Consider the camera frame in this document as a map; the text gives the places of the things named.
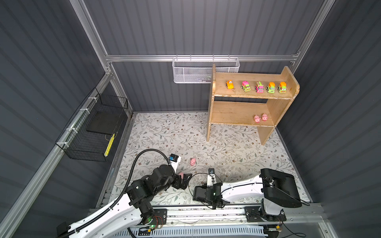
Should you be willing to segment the orange toy car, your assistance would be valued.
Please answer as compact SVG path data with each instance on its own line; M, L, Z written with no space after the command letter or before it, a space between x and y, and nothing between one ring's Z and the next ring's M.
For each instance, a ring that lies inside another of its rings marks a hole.
M227 87L227 89L234 89L233 81L232 80L228 80L226 82L226 87Z

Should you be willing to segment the pink green striped toy truck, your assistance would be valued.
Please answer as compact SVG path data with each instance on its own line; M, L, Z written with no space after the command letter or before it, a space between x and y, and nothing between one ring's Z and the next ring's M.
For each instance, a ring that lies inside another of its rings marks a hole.
M255 90L257 93L263 93L264 92L264 85L261 81L256 82Z

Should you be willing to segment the orange green mixer toy truck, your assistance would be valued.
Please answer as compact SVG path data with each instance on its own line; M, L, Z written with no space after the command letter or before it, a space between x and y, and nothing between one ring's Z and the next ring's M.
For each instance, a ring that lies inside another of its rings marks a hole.
M271 94L275 93L275 83L274 82L270 82L268 84L268 86L267 86L267 92L271 93Z

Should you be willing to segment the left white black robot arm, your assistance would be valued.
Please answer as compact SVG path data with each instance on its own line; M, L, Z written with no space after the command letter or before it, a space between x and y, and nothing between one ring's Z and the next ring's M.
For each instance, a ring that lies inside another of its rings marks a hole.
M192 174L174 173L171 165L155 168L151 175L133 181L108 205L69 226L59 238L109 238L124 229L150 223L153 198L169 187L185 189Z

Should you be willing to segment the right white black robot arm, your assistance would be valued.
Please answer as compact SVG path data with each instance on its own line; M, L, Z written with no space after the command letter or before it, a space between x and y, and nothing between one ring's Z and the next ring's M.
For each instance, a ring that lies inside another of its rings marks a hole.
M306 204L300 196L295 177L273 169L261 169L259 175L237 182L222 182L215 169L208 169L207 183L196 186L192 199L210 209L222 209L237 200L260 197L261 205L247 211L247 217L255 216L263 221L286 220L285 208L300 208Z

